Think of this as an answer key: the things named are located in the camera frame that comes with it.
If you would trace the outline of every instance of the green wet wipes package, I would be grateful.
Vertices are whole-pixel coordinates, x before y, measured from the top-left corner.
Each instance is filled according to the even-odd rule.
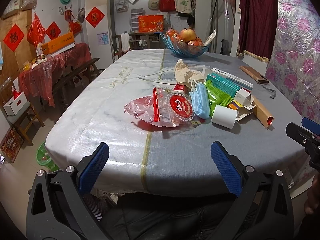
[[[232,96],[221,91],[220,89],[212,85],[211,80],[207,80],[204,83],[208,96],[209,96],[209,105],[210,105],[210,116],[212,117],[213,111],[216,105],[227,106],[233,100]]]

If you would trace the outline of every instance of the metal screw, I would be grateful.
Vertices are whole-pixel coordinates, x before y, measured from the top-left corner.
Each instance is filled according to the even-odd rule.
[[[44,170],[39,170],[38,172],[37,172],[37,175],[38,176],[42,176],[44,174]]]
[[[254,172],[254,168],[252,166],[246,166],[245,170],[250,173]]]
[[[68,166],[68,167],[66,168],[66,171],[67,171],[67,172],[73,172],[74,170],[75,170],[74,166]]]
[[[280,176],[280,177],[283,175],[282,171],[280,171],[280,170],[277,170],[277,171],[276,171],[276,174],[277,174],[278,176]]]

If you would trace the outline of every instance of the teal box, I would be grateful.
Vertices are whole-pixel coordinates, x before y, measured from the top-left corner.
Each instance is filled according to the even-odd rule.
[[[213,86],[219,88],[221,91],[229,94],[233,98],[235,98],[237,91],[241,89],[238,85],[215,73],[208,74],[207,80],[211,80]]]

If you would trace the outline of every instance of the red plastic table cover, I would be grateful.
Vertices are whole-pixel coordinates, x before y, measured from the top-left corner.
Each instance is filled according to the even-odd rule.
[[[20,91],[26,96],[41,96],[54,107],[52,85],[62,76],[64,66],[77,68],[91,60],[89,46],[86,43],[76,44],[70,50],[62,52],[33,69],[20,73],[18,77]]]

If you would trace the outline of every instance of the green trash bin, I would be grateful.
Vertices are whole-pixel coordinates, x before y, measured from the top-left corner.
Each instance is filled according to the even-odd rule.
[[[42,143],[37,150],[37,153],[36,153],[37,163],[40,166],[47,167],[50,171],[59,170],[59,167],[53,162],[53,160],[51,159],[51,157],[47,153],[47,151],[44,147],[44,144],[45,144],[45,142]]]

